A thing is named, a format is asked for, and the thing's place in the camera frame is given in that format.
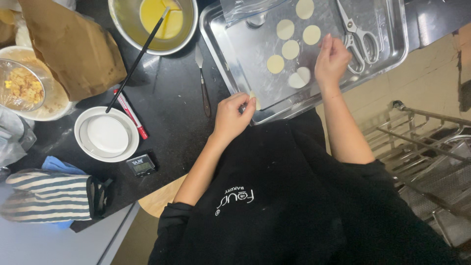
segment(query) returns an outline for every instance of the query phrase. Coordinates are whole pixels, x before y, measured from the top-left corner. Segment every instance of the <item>yellow flakes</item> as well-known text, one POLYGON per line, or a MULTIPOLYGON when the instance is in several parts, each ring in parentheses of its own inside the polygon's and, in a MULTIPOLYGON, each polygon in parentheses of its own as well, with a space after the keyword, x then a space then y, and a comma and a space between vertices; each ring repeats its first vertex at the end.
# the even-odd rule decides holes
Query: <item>yellow flakes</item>
POLYGON ((44 91, 39 80, 22 67, 15 68, 9 73, 5 87, 10 89, 12 96, 29 103, 38 104, 44 99, 44 91))

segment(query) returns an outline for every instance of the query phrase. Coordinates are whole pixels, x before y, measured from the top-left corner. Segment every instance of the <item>white bowl of crumbs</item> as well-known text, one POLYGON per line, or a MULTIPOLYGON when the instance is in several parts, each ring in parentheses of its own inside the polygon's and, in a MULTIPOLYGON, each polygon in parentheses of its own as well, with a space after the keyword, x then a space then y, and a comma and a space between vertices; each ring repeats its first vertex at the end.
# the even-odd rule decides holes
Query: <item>white bowl of crumbs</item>
POLYGON ((33 111, 14 111, 19 116, 35 121, 57 120, 70 114, 76 102, 70 102, 62 85, 52 78, 49 68, 36 58, 33 49, 22 46, 9 46, 0 50, 0 58, 10 59, 19 63, 35 65, 47 71, 52 84, 47 88, 42 105, 33 111))

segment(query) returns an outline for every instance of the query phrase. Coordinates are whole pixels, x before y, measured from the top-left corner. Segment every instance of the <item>wooden stool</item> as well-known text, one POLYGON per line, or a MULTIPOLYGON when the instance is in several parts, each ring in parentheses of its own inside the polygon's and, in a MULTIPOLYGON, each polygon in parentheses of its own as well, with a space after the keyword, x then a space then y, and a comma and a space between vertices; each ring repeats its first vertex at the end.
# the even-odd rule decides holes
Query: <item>wooden stool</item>
POLYGON ((173 198, 177 194, 178 189, 187 175, 180 177, 179 179, 140 199, 138 201, 139 204, 148 214, 159 218, 162 214, 163 208, 167 206, 167 203, 173 202, 173 198))

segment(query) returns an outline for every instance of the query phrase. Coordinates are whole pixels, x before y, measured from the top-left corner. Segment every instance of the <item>brush handle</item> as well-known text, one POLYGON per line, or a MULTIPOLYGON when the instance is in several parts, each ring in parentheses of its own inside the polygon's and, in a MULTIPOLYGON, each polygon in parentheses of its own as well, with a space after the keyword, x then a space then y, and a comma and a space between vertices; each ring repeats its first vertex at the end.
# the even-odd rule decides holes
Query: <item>brush handle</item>
POLYGON ((209 96, 208 90, 206 89, 206 84, 204 83, 203 70, 200 68, 201 72, 201 94, 203 95, 203 108, 204 113, 208 118, 211 118, 211 106, 209 105, 209 96))
POLYGON ((134 70, 136 69, 136 67, 138 66, 139 64, 139 61, 141 60, 142 56, 144 55, 144 53, 147 51, 147 48, 149 47, 149 44, 151 43, 152 39, 154 39, 155 37, 155 34, 157 33, 157 31, 159 30, 159 27, 160 25, 162 24, 165 16, 167 15, 167 13, 169 12, 169 9, 170 7, 167 7, 162 15, 162 17, 159 19, 159 22, 157 22, 157 25, 155 25, 153 31, 150 33, 149 35, 149 38, 147 39, 146 43, 144 44, 144 47, 142 47, 142 50, 141 52, 139 53, 138 57, 136 58, 136 60, 134 61, 134 64, 132 64, 131 66, 131 69, 129 70, 128 72, 128 75, 126 76, 126 78, 124 79, 124 81, 122 82, 121 86, 119 87, 118 91, 116 92, 116 94, 114 95, 113 99, 111 100, 110 102, 110 105, 106 108, 106 113, 110 112, 110 109, 111 107, 113 106, 113 104, 116 102, 116 99, 119 97, 119 95, 121 94, 121 91, 122 89, 124 88, 124 86, 126 85, 126 82, 129 80, 129 78, 131 77, 132 73, 134 72, 134 70))

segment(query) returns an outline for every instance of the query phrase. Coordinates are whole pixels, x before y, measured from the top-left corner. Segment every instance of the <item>tiled floor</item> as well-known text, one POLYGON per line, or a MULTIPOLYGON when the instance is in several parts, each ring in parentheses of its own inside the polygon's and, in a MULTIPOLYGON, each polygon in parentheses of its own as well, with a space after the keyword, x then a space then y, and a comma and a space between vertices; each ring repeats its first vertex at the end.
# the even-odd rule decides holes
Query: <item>tiled floor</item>
MULTIPOLYGON (((458 51, 471 47, 471 30, 467 32, 447 35, 424 49, 415 50, 397 68, 344 93, 360 128, 364 130, 384 121, 391 111, 391 102, 396 99, 411 108, 470 120, 471 110, 460 112, 458 102, 458 51)), ((471 65, 469 54, 463 65, 471 65)), ((463 80, 464 76, 467 73, 461 74, 461 83, 467 81, 463 80)), ((316 109, 325 129, 324 108, 320 105, 316 109)), ((140 209, 112 264, 147 264, 157 238, 157 224, 158 218, 140 209)))

